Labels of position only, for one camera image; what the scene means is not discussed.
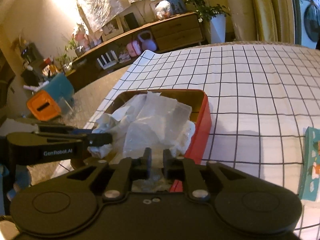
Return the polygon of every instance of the black speaker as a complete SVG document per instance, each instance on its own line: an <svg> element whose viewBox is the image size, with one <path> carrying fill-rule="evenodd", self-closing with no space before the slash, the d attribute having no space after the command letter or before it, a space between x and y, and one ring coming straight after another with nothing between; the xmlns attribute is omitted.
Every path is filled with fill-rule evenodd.
<svg viewBox="0 0 320 240"><path fill-rule="evenodd" d="M133 29L136 29L139 27L137 19L135 18L133 13L129 13L129 14L125 15L124 19L127 22L127 25L130 30L133 30Z"/></svg>

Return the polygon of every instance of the white grid tablecloth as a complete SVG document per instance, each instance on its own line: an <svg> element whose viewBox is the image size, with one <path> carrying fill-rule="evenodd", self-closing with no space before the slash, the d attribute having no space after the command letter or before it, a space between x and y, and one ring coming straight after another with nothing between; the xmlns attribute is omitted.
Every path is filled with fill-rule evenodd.
<svg viewBox="0 0 320 240"><path fill-rule="evenodd" d="M212 129L203 164L216 160L298 192L303 135L320 128L320 51L280 45L224 45L165 54L145 51L106 96L92 128L123 91L201 89ZM71 170L60 163L56 175ZM320 238L320 203L303 202L295 234Z"/></svg>

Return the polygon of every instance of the washing machine door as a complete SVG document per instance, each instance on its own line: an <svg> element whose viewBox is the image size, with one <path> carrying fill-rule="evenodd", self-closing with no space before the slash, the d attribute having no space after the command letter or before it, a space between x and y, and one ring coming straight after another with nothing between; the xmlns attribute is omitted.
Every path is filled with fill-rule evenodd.
<svg viewBox="0 0 320 240"><path fill-rule="evenodd" d="M309 39L317 43L320 37L320 10L313 3L310 3L304 13L304 27Z"/></svg>

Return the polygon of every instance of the pink bag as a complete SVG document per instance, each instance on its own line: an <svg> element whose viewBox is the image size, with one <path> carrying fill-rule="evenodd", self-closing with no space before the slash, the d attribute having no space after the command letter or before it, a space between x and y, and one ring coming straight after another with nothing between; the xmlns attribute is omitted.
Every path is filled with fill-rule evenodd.
<svg viewBox="0 0 320 240"><path fill-rule="evenodd" d="M127 50L131 57L140 56L142 53L142 50L138 41L131 41L130 43L128 43Z"/></svg>

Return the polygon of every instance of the drawer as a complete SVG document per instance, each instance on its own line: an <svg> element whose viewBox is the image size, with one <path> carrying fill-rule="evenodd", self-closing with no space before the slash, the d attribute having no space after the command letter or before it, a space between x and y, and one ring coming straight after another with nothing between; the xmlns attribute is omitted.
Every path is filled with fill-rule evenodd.
<svg viewBox="0 0 320 240"><path fill-rule="evenodd" d="M193 28L156 39L159 50L170 50L202 40L201 29Z"/></svg>
<svg viewBox="0 0 320 240"><path fill-rule="evenodd" d="M160 38L197 27L199 27L197 15L191 14L185 17L160 22L159 24L152 26L151 31L154 38Z"/></svg>

